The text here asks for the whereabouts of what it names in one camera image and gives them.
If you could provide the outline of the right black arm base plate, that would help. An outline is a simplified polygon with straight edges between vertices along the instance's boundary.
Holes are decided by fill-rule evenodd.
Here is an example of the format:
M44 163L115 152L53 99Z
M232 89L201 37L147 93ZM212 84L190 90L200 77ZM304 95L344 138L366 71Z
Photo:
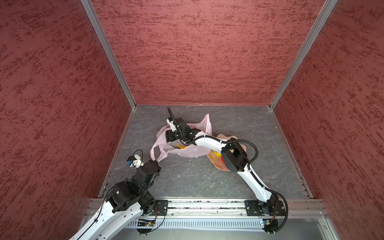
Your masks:
M257 200L246 200L245 209L247 216L261 216L261 217L282 217L286 214L286 208L282 201L277 201L275 206L272 207L268 203Z

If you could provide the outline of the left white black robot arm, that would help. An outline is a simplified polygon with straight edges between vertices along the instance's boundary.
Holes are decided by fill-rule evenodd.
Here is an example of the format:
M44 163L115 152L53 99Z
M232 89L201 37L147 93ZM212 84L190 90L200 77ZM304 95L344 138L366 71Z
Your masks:
M158 162L150 160L138 167L130 180L115 184L101 207L71 239L111 240L136 218L151 214L155 198L149 189L160 171Z

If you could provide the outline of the pink plastic shopping bag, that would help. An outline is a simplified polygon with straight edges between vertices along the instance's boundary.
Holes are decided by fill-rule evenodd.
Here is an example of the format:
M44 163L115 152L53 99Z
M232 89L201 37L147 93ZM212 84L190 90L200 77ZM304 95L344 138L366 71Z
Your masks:
M162 127L157 132L157 140L150 150L151 160L160 162L161 160L167 158L169 154L178 155L184 158L197 158L208 155L211 152L209 148L195 145L190 145L180 149L177 146L177 144L180 143L180 140L176 140L172 143L167 142L166 131L172 130L169 126L171 120L167 120L167 125ZM199 129L205 134L212 134L212 124L209 114L206 114L201 122L195 124L187 123L187 125L192 129Z

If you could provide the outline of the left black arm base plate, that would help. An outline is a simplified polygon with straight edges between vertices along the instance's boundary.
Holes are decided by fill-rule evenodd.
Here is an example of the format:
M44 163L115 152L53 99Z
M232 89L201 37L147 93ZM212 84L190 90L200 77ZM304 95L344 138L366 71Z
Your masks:
M168 212L168 200L155 200L151 216L166 216Z

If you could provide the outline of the yellow fake banana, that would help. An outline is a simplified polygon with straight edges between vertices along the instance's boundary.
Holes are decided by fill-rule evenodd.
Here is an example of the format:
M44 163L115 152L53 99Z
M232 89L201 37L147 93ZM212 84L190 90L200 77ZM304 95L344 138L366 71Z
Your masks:
M177 144L177 146L178 146L179 149L185 149L185 148L188 147L188 146L182 146L182 145L179 145L179 144Z

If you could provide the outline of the yellow fake lemon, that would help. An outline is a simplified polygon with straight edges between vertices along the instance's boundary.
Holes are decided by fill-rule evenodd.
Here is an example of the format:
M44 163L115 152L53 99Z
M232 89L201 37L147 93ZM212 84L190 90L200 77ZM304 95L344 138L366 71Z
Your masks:
M217 158L221 158L221 157L222 157L222 155L221 155L220 153L216 152L216 151L214 151L214 155L215 155Z

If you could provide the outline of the peach scalloped plate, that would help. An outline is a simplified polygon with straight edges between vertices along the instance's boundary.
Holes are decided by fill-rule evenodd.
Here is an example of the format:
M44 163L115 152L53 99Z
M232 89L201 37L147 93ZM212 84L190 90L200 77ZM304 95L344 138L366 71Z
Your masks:
M208 158L219 170L233 173L243 172L246 165L250 162L246 152L247 149L240 144L240 141L235 136L205 136L198 140L197 143L199 143L200 146L211 150L208 154ZM214 155L214 151L222 155L225 165L222 163L221 158L217 158Z

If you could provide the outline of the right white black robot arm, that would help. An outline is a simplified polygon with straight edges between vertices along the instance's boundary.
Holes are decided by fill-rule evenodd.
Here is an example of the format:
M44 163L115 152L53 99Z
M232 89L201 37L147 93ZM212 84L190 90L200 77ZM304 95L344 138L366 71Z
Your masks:
M219 139L203 133L200 130L192 129L182 119L169 117L167 119L170 130L166 131L166 140L173 142L180 140L189 146L200 146L221 154L225 167L237 173L248 184L256 196L255 201L249 201L246 208L251 215L257 216L283 216L287 208L284 202L279 200L278 193L269 189L257 176L252 168L252 163L258 157L257 147L249 141Z

